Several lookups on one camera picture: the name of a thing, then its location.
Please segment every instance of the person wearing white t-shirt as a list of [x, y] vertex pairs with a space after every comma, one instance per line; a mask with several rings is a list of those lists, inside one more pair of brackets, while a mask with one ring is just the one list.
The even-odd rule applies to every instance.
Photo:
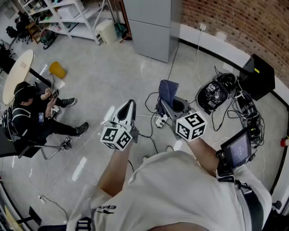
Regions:
[[[88, 215], [92, 231], [251, 230], [234, 183], [216, 179], [219, 159], [202, 139], [188, 142], [199, 163], [182, 151], [160, 153], [146, 159], [123, 187], [131, 145], [114, 151], [97, 186], [84, 188], [67, 231], [77, 230], [77, 221]], [[234, 176], [257, 195], [264, 225], [271, 195], [246, 166], [236, 168]]]

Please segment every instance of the black box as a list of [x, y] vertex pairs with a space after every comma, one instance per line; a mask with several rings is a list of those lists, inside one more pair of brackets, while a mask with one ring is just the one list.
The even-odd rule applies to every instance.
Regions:
[[275, 89], [274, 69], [253, 54], [240, 72], [240, 86], [254, 100], [259, 100]]

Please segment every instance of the blue cloth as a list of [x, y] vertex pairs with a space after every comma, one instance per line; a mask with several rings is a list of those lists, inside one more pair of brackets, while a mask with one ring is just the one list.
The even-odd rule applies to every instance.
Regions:
[[161, 80], [159, 83], [158, 93], [159, 93], [159, 100], [157, 104], [157, 111], [160, 115], [165, 114], [162, 106], [160, 104], [160, 100], [163, 99], [166, 103], [173, 108], [173, 98], [178, 90], [179, 83], [170, 81], [170, 80]]

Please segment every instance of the brick wall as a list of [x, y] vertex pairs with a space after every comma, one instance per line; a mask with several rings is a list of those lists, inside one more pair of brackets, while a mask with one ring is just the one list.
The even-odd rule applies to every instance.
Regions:
[[289, 88], [289, 0], [184, 0], [182, 23], [215, 35], [247, 54], [257, 54]]

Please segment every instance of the yellow trash can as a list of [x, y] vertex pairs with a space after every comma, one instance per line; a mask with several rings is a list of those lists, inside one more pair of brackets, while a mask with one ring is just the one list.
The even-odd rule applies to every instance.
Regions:
[[58, 62], [54, 62], [50, 65], [49, 72], [56, 75], [60, 79], [63, 79], [66, 76], [66, 71]]

